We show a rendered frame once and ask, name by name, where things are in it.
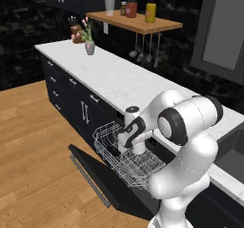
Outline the black sink cabinet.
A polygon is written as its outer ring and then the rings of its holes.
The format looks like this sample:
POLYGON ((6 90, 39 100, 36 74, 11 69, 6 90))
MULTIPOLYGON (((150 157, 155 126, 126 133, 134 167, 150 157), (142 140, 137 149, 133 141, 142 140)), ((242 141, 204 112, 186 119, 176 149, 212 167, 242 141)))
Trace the black sink cabinet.
POLYGON ((189 204, 186 218, 194 228, 244 228, 244 207, 211 181, 189 204))

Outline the red jar with black lid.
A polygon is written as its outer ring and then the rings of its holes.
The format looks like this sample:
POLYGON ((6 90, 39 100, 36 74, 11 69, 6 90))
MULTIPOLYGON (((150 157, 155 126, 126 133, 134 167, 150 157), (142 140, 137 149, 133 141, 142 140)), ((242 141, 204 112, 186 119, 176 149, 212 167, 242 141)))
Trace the red jar with black lid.
POLYGON ((135 18, 136 14, 137 14, 137 2, 136 2, 136 0, 127 0, 126 16, 128 18, 135 18))

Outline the black dishwasher door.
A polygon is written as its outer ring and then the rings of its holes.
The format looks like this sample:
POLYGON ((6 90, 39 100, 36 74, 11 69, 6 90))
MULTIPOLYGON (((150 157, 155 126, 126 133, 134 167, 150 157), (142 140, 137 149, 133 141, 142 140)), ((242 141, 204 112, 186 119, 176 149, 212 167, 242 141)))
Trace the black dishwasher door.
POLYGON ((157 213, 160 201, 152 198, 148 191, 129 187, 114 170, 76 146, 71 144, 69 149, 117 211, 145 220, 151 220, 157 213))

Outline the grey vase with pink flowers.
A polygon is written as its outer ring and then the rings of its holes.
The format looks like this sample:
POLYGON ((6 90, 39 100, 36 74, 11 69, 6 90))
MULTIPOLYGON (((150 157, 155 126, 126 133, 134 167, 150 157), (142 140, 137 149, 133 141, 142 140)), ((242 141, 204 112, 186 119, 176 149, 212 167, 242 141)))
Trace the grey vase with pink flowers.
POLYGON ((87 52, 87 55, 94 55, 94 49, 95 49, 95 43, 92 39, 92 25, 89 21, 88 17, 85 17, 82 20, 82 23, 85 27, 84 30, 79 31, 76 36, 81 37, 82 40, 85 42, 85 49, 87 52))

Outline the hanging metal spoon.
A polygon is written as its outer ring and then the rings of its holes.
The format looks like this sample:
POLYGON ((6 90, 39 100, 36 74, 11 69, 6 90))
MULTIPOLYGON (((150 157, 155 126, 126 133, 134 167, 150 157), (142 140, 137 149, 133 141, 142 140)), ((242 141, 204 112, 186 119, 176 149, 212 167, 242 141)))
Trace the hanging metal spoon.
POLYGON ((149 54, 147 55, 147 62, 151 63, 152 62, 152 42, 153 42, 153 34, 151 33, 150 37, 150 46, 149 46, 149 54))
POLYGON ((141 53, 138 55, 136 61, 137 62, 141 62, 143 56, 144 56, 144 44, 145 44, 145 34, 143 34, 143 38, 142 38, 142 50, 141 53))

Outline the hanging metal ladle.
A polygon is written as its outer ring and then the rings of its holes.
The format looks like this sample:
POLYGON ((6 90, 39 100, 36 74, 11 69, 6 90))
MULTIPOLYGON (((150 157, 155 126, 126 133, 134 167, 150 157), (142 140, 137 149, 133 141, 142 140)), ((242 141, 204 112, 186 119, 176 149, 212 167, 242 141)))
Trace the hanging metal ladle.
POLYGON ((136 57, 136 55, 137 55, 137 41, 138 41, 138 33, 136 33, 136 36, 135 36, 134 50, 131 51, 131 52, 129 53, 129 56, 130 56, 131 58, 134 58, 134 57, 136 57))

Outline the grey framed window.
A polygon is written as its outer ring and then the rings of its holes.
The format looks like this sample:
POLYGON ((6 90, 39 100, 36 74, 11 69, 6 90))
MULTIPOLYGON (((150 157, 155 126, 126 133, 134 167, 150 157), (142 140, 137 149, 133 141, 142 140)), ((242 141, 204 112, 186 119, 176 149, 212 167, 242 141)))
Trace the grey framed window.
POLYGON ((203 0, 191 65, 244 85, 244 0, 203 0))

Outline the wooden wall shelf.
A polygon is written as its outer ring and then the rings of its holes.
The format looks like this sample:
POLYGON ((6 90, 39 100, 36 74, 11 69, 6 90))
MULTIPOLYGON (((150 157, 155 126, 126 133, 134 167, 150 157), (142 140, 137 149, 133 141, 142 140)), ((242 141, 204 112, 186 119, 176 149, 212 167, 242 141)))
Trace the wooden wall shelf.
POLYGON ((116 10, 113 16, 108 16, 105 11, 87 12, 86 15, 94 20, 108 23, 128 31, 134 31, 140 34, 150 34, 162 31, 171 31, 181 29, 182 23, 171 20, 156 18, 154 23, 147 23, 143 14, 137 14, 135 18, 128 18, 116 10))

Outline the yellow bottle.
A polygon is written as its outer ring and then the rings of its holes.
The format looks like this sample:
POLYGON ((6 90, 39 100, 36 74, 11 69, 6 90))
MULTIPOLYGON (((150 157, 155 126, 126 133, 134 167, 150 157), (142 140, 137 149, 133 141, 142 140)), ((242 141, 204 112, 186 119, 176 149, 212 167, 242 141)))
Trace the yellow bottle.
POLYGON ((146 5, 146 14, 145 14, 145 21, 147 23, 154 23, 155 22, 155 12, 156 12, 156 4, 155 3, 148 3, 146 5))

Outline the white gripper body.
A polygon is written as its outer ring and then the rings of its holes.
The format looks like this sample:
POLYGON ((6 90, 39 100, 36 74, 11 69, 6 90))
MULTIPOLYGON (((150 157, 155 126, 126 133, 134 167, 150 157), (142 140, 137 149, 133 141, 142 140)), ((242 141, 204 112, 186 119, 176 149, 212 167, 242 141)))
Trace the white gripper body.
POLYGON ((145 142, 140 142, 132 146, 132 153, 134 155, 142 155, 146 151, 146 144, 145 142))

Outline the clear glass cup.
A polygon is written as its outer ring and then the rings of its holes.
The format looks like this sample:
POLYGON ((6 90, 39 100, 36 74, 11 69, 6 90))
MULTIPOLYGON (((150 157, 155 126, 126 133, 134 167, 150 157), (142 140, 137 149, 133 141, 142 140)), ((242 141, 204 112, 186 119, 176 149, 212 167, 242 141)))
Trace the clear glass cup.
POLYGON ((105 0, 105 8, 108 16, 114 16, 115 0, 105 0))

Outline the black cupboard door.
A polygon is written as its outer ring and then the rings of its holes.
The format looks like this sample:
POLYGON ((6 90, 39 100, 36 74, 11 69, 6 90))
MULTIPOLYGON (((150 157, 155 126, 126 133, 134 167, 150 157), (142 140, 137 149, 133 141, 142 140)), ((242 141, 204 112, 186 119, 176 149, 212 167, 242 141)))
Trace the black cupboard door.
POLYGON ((83 101, 83 98, 80 98, 75 91, 71 92, 71 97, 72 97, 73 121, 74 121, 75 129, 83 137, 86 137, 87 135, 86 120, 83 120, 82 108, 81 108, 81 100, 83 101))
POLYGON ((94 138, 93 138, 93 133, 95 130, 105 124, 108 123, 106 114, 101 113, 99 110, 96 110, 91 104, 90 101, 88 100, 86 104, 89 107, 89 120, 90 123, 88 125, 89 127, 89 145, 91 147, 94 147, 94 138))

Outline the dark sink basin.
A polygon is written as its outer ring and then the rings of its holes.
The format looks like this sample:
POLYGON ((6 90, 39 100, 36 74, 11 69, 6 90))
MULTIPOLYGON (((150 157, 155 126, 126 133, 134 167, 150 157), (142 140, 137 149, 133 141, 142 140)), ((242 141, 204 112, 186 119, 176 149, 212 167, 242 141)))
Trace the dark sink basin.
POLYGON ((217 140, 214 164, 244 184, 244 122, 217 140))

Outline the hanging metal spatula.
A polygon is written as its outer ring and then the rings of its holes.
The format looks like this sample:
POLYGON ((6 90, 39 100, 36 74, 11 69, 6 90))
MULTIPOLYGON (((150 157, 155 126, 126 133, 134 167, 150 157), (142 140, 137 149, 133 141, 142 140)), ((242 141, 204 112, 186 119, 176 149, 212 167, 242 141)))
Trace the hanging metal spatula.
POLYGON ((158 34, 156 58, 155 58, 155 60, 154 60, 154 64, 153 64, 153 67, 154 67, 154 68, 156 68, 157 65, 158 65, 158 60, 159 60, 159 48, 160 48, 161 35, 162 35, 162 33, 160 32, 160 33, 158 34))

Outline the black drawer front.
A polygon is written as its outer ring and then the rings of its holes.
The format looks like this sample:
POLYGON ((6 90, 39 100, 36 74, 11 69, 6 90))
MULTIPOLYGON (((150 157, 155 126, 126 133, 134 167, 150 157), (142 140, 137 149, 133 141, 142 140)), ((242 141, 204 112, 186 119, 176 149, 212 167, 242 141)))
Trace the black drawer front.
POLYGON ((44 73, 46 77, 47 87, 50 93, 66 103, 69 99, 69 96, 65 72, 62 69, 55 70, 46 68, 44 70, 44 73))
POLYGON ((86 88, 86 94, 88 95, 88 99, 90 101, 90 104, 96 109, 99 110, 103 114, 110 114, 112 112, 111 106, 103 100, 98 94, 92 92, 88 88, 86 88), (94 100, 90 98, 90 94, 93 94, 95 98, 99 99, 99 102, 96 103, 94 100))
POLYGON ((49 93, 49 97, 54 97, 54 98, 57 98, 59 100, 61 100, 68 108, 68 111, 70 109, 70 104, 69 104, 69 100, 65 97, 64 93, 55 85, 52 85, 51 83, 49 83, 47 85, 48 87, 48 93, 49 93), (56 97, 54 94, 53 94, 53 91, 57 92, 59 94, 58 97, 56 97))
POLYGON ((52 85, 56 85, 59 88, 64 89, 67 86, 66 72, 45 55, 41 55, 41 60, 46 81, 52 85), (48 60, 53 63, 53 67, 47 63, 48 60), (55 83, 50 79, 51 76, 56 79, 55 83))
POLYGON ((86 89, 84 88, 84 86, 76 79, 74 78, 73 76, 69 75, 68 76, 68 79, 69 79, 69 84, 70 86, 73 88, 73 90, 77 93, 77 95, 80 97, 80 98, 85 98, 86 97, 86 89), (77 82, 76 86, 74 86, 71 82, 70 82, 70 78, 72 80, 74 80, 75 82, 77 82))
POLYGON ((71 115, 69 114, 68 112, 68 108, 67 106, 59 99, 57 98, 54 98, 54 97, 50 97, 50 101, 51 101, 51 104, 54 106, 54 104, 57 104, 59 107, 61 107, 61 110, 59 111, 55 106, 54 108, 59 112, 61 113, 61 115, 63 115, 70 124, 72 124, 72 120, 71 120, 71 115))

